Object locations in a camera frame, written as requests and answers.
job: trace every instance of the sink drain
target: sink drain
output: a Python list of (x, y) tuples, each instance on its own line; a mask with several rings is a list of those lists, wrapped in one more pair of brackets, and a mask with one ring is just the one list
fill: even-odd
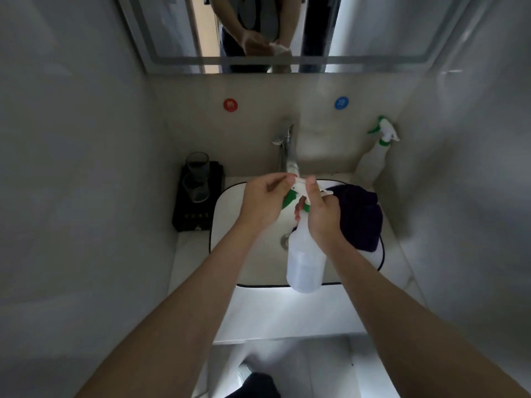
[(280, 238), (280, 245), (285, 251), (288, 251), (288, 245), (289, 245), (289, 235), (291, 233), (286, 233)]

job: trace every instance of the blue circular label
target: blue circular label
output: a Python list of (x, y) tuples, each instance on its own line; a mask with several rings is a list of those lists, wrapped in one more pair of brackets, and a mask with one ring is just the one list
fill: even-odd
[(348, 98), (346, 96), (342, 96), (341, 98), (338, 98), (335, 101), (335, 108), (337, 110), (343, 110), (347, 106), (348, 106)]

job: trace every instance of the dark purple towel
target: dark purple towel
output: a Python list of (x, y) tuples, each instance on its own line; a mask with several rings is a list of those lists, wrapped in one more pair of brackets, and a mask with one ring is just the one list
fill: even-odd
[(376, 251), (383, 223), (376, 193), (352, 184), (329, 187), (328, 190), (339, 199), (339, 226), (345, 239), (358, 250)]

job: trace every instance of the sink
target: sink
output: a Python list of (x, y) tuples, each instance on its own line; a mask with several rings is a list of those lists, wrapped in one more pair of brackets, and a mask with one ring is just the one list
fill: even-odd
[[(323, 188), (344, 184), (334, 180), (318, 180)], [(240, 214), (243, 191), (246, 183), (236, 184), (227, 188), (216, 202), (212, 230), (210, 231), (210, 250), (219, 243), (222, 237), (230, 230)], [(287, 244), (283, 243), (296, 226), (295, 205), (293, 201), (284, 208), (278, 220), (269, 226), (255, 242), (243, 265), (238, 286), (240, 287), (288, 287), (286, 281), (286, 268), (288, 262)], [(380, 239), (378, 248), (374, 253), (360, 253), (367, 258), (376, 268), (381, 267), (385, 256), (383, 244)], [(327, 260), (324, 268), (323, 284), (340, 283), (332, 263)]]

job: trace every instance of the forearm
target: forearm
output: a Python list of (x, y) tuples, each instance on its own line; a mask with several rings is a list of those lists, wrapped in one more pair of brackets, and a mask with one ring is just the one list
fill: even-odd
[(283, 0), (280, 10), (280, 33), (278, 43), (289, 48), (301, 15), (302, 0)]
[(238, 42), (238, 44), (241, 44), (244, 28), (240, 24), (229, 0), (210, 0), (210, 4), (212, 5), (214, 13), (222, 22), (223, 27), (230, 33), (236, 42)]
[(326, 253), (401, 396), (529, 396), (347, 241), (330, 244)]
[(241, 223), (110, 354), (77, 397), (189, 398), (257, 231)]

